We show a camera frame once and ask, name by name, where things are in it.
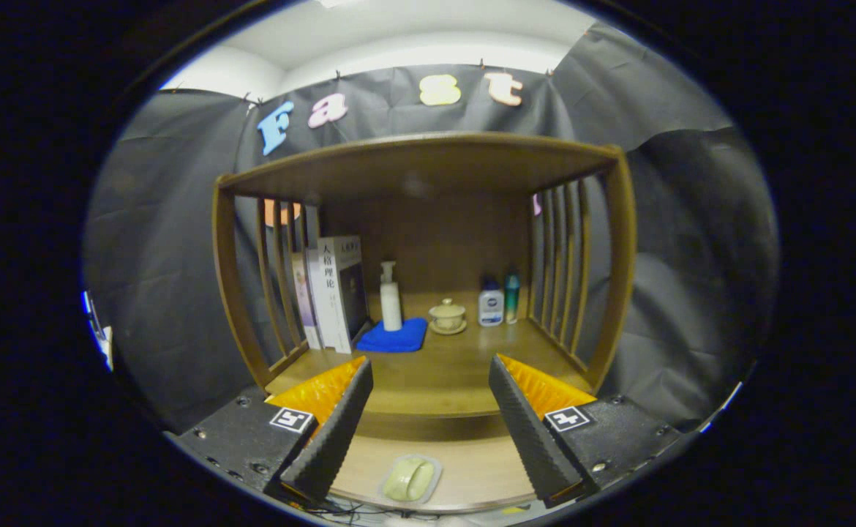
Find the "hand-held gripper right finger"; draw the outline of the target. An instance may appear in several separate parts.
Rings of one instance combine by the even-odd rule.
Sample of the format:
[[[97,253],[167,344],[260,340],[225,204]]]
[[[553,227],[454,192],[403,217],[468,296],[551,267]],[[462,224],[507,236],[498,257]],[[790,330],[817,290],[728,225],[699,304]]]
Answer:
[[[621,487],[683,440],[628,397],[594,397],[502,354],[489,364],[489,389],[548,508]]]

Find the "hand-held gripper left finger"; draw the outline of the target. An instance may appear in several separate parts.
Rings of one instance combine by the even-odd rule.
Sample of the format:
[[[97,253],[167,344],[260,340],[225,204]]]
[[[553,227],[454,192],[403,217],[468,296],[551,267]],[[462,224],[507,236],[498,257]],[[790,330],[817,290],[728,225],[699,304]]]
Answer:
[[[374,386],[360,356],[269,396],[241,390],[167,440],[235,487],[288,506],[324,506]]]

